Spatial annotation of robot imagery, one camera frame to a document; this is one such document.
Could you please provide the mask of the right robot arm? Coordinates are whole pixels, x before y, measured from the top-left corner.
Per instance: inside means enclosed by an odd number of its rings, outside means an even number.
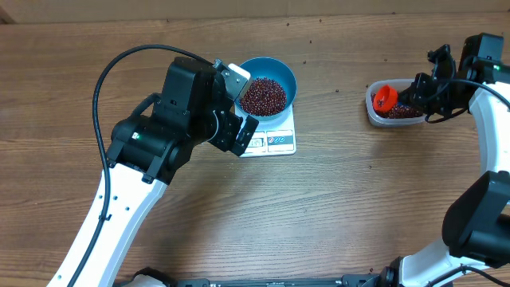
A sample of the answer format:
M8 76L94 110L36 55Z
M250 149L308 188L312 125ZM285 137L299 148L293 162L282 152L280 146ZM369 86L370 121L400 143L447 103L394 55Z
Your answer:
M360 286L451 286L468 273L492 283L489 275L509 263L509 67L501 56L504 39L480 33L465 39L461 59L450 47L430 51L430 74L419 73L408 88L382 86L372 112L387 113L397 104L421 112L427 123L452 119L464 112L477 126L481 176L447 210L441 238L416 254L396 258L378 275L367 275Z

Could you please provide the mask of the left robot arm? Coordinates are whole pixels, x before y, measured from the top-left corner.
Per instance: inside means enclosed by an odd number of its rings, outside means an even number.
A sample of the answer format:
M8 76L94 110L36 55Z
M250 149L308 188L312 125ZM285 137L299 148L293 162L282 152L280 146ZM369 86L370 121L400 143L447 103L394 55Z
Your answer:
M242 155L258 125L230 111L252 82L243 68L176 57L153 93L112 130L91 208L51 286L111 286L143 220L193 148Z

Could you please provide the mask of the red scoop blue handle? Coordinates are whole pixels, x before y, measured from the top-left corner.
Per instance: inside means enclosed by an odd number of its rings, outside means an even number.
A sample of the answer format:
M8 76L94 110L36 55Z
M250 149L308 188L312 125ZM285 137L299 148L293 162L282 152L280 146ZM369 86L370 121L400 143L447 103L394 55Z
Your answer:
M389 85L384 85L377 91L373 100L376 112L389 112L398 103L398 91Z

